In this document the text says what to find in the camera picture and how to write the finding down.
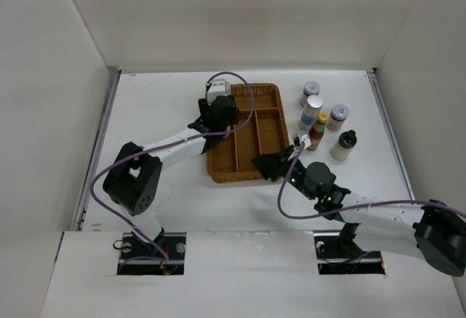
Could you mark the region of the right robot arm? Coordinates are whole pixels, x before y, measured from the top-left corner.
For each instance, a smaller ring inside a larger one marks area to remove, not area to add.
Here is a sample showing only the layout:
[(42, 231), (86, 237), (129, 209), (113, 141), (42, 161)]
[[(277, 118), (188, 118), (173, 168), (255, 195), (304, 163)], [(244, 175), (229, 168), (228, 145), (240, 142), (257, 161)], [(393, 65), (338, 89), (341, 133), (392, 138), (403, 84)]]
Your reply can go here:
[(345, 256), (387, 251), (424, 260), (451, 277), (465, 274), (465, 213), (430, 200), (377, 201), (336, 184), (323, 162), (307, 166), (290, 146), (252, 158), (264, 180), (281, 180), (314, 203), (309, 219), (343, 223), (337, 245)]

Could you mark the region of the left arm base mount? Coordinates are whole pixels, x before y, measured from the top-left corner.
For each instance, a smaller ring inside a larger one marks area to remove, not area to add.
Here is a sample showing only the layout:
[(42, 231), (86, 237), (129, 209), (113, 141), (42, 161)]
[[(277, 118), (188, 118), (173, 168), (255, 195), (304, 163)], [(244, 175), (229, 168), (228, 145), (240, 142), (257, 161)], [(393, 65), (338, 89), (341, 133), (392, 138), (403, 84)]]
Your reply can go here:
[(113, 243), (119, 252), (116, 274), (121, 276), (176, 276), (184, 274), (186, 233), (162, 233), (155, 243), (168, 257), (153, 245), (145, 243), (133, 233), (123, 233)]

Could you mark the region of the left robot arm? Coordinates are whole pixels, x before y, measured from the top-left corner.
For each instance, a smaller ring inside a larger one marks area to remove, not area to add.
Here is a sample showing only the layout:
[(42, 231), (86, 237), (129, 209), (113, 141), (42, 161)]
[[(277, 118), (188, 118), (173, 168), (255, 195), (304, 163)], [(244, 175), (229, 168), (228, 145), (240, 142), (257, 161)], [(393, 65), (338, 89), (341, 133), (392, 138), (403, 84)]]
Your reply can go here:
[[(138, 249), (146, 258), (157, 258), (163, 251), (164, 242), (160, 238), (163, 228), (151, 206), (161, 172), (214, 148), (226, 137), (218, 133), (239, 122), (240, 111), (231, 95), (219, 95), (211, 104), (201, 99), (199, 105), (200, 117), (178, 134), (158, 142), (164, 146), (162, 150), (145, 153), (111, 169), (103, 182), (103, 190), (110, 199), (145, 234), (138, 242)], [(217, 135), (202, 136), (210, 132)]]

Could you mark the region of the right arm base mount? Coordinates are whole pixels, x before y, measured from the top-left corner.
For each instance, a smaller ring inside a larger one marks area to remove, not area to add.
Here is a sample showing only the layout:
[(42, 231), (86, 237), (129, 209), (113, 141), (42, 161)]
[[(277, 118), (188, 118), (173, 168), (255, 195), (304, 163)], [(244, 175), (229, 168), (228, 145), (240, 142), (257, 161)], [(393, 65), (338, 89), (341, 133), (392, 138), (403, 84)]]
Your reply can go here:
[(361, 250), (354, 242), (356, 228), (350, 224), (340, 231), (314, 233), (320, 275), (385, 274), (382, 254)]

